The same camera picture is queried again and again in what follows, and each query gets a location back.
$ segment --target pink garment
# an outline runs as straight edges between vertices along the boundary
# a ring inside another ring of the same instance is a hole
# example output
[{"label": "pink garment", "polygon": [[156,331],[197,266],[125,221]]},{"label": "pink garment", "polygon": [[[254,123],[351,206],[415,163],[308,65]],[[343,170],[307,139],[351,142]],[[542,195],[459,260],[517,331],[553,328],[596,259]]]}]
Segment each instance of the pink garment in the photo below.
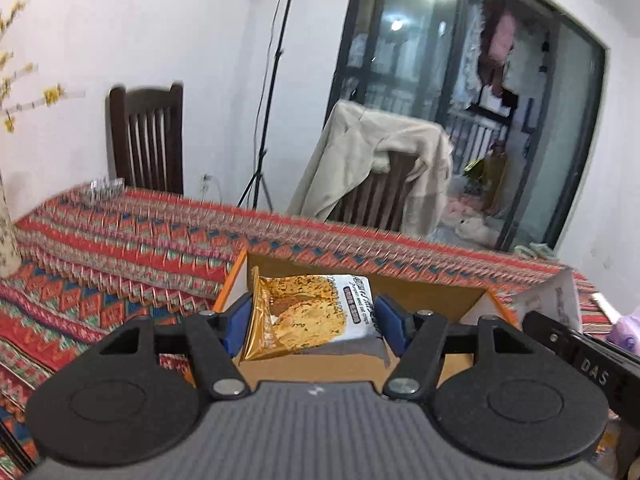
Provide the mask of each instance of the pink garment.
[{"label": "pink garment", "polygon": [[507,61],[515,33],[516,19],[508,10],[505,10],[495,26],[494,37],[489,47],[489,57],[498,65],[504,65]]}]

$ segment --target patterned tablecloth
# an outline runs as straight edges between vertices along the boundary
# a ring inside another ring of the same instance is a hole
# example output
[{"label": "patterned tablecloth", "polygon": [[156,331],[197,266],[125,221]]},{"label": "patterned tablecloth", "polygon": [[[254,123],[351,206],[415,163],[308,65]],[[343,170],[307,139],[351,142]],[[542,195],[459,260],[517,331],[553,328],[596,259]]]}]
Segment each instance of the patterned tablecloth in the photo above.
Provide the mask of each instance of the patterned tablecloth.
[{"label": "patterned tablecloth", "polygon": [[[0,418],[32,456],[24,426],[31,392],[127,319],[158,323],[208,309],[242,248],[305,264],[408,280],[490,288],[505,304],[561,266],[431,244],[344,224],[288,218],[127,189],[98,206],[75,189],[17,222],[22,267],[0,280]],[[586,332],[609,321],[575,275]],[[184,371],[183,359],[163,356]],[[19,471],[0,456],[0,480]]]}]

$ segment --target vase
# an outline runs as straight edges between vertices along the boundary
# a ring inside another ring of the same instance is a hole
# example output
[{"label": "vase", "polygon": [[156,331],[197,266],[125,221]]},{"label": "vase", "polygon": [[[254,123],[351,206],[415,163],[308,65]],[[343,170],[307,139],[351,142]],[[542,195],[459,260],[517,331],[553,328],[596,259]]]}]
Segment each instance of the vase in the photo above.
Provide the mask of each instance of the vase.
[{"label": "vase", "polygon": [[0,278],[11,276],[21,264],[20,251],[15,240],[15,227],[9,216],[0,176]]}]

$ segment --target black tripod stand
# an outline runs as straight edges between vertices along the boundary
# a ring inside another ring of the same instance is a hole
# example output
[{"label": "black tripod stand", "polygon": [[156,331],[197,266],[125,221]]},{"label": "black tripod stand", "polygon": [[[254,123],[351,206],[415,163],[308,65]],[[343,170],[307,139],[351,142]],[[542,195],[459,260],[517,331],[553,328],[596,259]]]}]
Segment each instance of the black tripod stand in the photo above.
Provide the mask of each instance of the black tripod stand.
[{"label": "black tripod stand", "polygon": [[276,48],[275,61],[273,63],[273,71],[271,72],[271,85],[269,87],[269,95],[267,97],[267,107],[264,111],[264,124],[262,126],[262,139],[260,140],[260,151],[258,152],[258,166],[255,170],[255,173],[251,177],[249,184],[244,188],[244,193],[242,193],[242,197],[238,202],[238,207],[242,205],[244,199],[249,194],[251,190],[251,186],[255,182],[255,190],[254,190],[254,205],[253,209],[257,209],[258,207],[258,194],[260,193],[260,183],[264,185],[264,195],[267,199],[267,203],[269,204],[269,210],[273,211],[273,204],[271,203],[271,197],[269,196],[269,190],[267,190],[266,182],[264,182],[264,175],[262,174],[262,164],[264,162],[264,156],[267,154],[267,150],[265,149],[265,143],[267,141],[267,130],[269,128],[269,116],[271,113],[271,103],[273,102],[273,90],[276,86],[276,77],[278,75],[278,66],[280,65],[280,58],[282,57],[282,43],[284,41],[284,33],[287,28],[287,20],[289,19],[289,11],[291,10],[291,1],[287,0],[287,6],[284,10],[284,16],[282,17],[282,28],[280,29],[280,39],[278,40],[278,47]]}]

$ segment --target chair backrest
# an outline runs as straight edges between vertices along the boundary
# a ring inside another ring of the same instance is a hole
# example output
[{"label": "chair backrest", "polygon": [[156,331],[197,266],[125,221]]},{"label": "chair backrest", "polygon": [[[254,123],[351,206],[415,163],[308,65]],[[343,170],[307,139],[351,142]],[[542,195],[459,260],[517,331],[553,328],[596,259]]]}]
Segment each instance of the chair backrest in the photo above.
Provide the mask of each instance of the chair backrest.
[{"label": "chair backrest", "polygon": [[405,180],[416,160],[415,155],[390,152],[389,173],[369,173],[362,184],[338,201],[329,220],[399,231],[404,202],[413,185]]},{"label": "chair backrest", "polygon": [[182,84],[109,94],[116,174],[127,186],[182,194]]}]

